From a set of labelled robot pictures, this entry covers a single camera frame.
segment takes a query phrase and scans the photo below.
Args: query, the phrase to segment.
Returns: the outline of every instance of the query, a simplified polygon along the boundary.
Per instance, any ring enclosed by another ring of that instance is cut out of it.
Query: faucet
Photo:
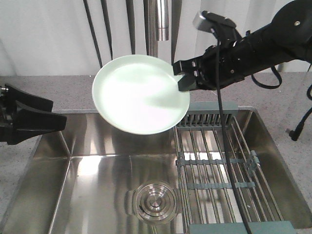
[[[157,57],[157,41],[169,40],[168,0],[148,0],[147,14],[147,54]]]

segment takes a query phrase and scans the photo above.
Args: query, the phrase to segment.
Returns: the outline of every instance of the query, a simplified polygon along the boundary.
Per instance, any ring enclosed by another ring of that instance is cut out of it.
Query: sink drain
[[[154,225],[171,221],[176,215],[176,203],[174,190],[164,182],[140,186],[134,199],[139,218]]]

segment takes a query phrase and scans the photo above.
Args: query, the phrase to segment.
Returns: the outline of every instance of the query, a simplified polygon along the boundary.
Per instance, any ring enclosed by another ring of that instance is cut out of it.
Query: black robotic arm
[[[294,0],[272,22],[241,37],[230,19],[203,11],[194,20],[198,30],[213,33],[221,42],[220,87],[277,64],[300,59],[312,63],[312,1]],[[179,90],[215,90],[216,46],[202,56],[174,63],[174,74],[184,74]]]

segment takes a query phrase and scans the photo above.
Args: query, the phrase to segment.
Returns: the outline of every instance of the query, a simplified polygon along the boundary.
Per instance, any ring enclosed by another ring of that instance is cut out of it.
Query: metal wire rack
[[[231,170],[249,222],[283,216],[236,117],[225,114]],[[242,222],[229,181],[218,114],[189,114],[174,128],[184,231],[191,224]]]

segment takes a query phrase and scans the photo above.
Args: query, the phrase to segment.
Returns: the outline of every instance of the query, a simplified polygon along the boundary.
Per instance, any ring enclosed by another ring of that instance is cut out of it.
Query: countertop
[[[236,101],[240,106],[256,108],[280,150],[292,176],[312,209],[312,117],[305,124],[297,142],[293,142],[287,128],[294,129],[312,106],[306,90],[312,83],[312,73],[282,73],[283,84],[276,90],[256,86],[245,81],[222,89],[223,101]],[[256,77],[266,84],[276,83],[271,73]],[[94,109],[91,87],[94,76],[0,77],[0,85],[10,83],[18,88],[54,101],[54,110]],[[215,91],[192,91],[191,101],[217,101]],[[0,142],[0,220],[17,191],[38,137],[16,146]],[[312,234],[312,229],[298,230]]]

